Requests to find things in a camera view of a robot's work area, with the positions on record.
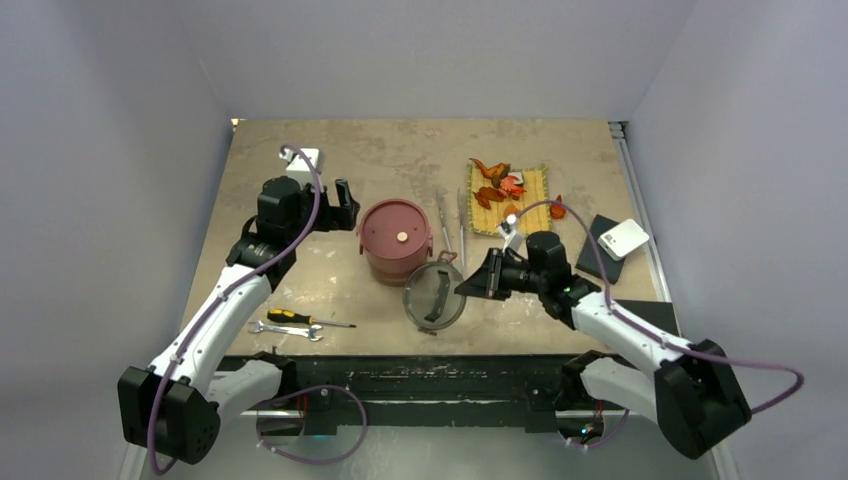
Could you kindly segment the red steel pot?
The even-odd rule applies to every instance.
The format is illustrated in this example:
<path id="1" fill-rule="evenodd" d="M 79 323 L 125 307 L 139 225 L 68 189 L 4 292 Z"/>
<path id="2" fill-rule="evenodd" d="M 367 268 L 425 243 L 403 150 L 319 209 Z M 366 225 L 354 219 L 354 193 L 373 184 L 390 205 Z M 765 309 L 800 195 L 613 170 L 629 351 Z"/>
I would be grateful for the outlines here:
<path id="1" fill-rule="evenodd" d="M 432 255 L 428 258 L 423 255 L 415 255 L 401 260 L 381 260 L 368 253 L 361 255 L 365 258 L 371 274 L 377 281 L 393 286 L 405 284 L 409 276 L 432 257 Z"/>

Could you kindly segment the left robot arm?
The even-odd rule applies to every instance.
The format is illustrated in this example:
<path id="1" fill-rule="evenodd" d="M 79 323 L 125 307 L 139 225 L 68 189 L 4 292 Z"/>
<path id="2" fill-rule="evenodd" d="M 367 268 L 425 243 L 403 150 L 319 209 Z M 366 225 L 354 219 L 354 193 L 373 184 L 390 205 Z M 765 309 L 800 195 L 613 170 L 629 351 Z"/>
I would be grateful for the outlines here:
<path id="1" fill-rule="evenodd" d="M 257 213 L 231 247 L 215 287 L 198 312 L 146 367 L 128 367 L 118 384 L 124 439 L 151 455 L 197 464 L 221 428 L 267 402 L 292 405 L 300 393 L 292 362 L 260 353 L 239 369 L 219 365 L 251 315 L 296 261 L 297 246 L 314 231 L 352 231 L 359 203 L 349 184 L 335 182 L 339 203 L 325 187 L 282 176 L 263 184 Z"/>

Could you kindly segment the red round lid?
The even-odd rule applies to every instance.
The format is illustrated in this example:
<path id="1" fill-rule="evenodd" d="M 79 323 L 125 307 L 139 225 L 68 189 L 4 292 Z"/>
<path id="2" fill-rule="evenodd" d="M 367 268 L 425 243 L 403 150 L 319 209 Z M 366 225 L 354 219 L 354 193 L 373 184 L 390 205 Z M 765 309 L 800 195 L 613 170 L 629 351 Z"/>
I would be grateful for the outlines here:
<path id="1" fill-rule="evenodd" d="M 358 227 L 359 250 L 381 260 L 401 260 L 433 253 L 427 215 L 415 203 L 388 199 L 369 208 Z"/>

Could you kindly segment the transparent grey pot lid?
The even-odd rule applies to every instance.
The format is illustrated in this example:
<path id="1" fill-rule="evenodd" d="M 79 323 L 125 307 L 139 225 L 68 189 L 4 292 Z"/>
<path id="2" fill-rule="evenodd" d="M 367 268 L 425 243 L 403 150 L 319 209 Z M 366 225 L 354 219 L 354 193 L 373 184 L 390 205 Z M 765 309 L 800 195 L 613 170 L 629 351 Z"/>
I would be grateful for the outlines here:
<path id="1" fill-rule="evenodd" d="M 436 335 L 462 315 L 466 298 L 454 292 L 464 278 L 454 265 L 455 252 L 443 250 L 438 258 L 417 268 L 402 295 L 404 311 L 419 332 Z"/>

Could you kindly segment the metal serving tongs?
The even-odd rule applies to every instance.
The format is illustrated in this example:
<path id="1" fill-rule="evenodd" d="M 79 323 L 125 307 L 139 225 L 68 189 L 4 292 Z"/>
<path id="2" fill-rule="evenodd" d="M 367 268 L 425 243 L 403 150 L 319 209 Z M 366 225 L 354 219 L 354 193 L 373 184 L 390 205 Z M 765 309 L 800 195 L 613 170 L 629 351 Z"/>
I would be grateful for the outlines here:
<path id="1" fill-rule="evenodd" d="M 442 231 L 445 249 L 452 253 L 455 258 L 452 261 L 461 274 L 465 274 L 465 255 L 462 252 L 460 245 L 459 223 L 455 213 L 448 205 L 448 191 L 442 187 L 436 187 L 434 196 L 439 217 L 439 224 Z"/>

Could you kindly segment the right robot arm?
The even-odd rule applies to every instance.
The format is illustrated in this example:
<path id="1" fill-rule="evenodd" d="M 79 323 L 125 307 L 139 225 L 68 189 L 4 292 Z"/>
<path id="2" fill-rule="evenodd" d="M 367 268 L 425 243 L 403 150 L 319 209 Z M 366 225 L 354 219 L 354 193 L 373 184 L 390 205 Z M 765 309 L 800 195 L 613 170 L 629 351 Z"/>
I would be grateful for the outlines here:
<path id="1" fill-rule="evenodd" d="M 610 348 L 564 365 L 554 406 L 612 402 L 653 421 L 690 459 L 750 422 L 753 411 L 719 345 L 694 344 L 619 308 L 599 285 L 572 272 L 558 235 L 533 233 L 526 246 L 526 257 L 490 249 L 454 291 L 499 301 L 514 292 L 534 294 L 550 317 Z"/>

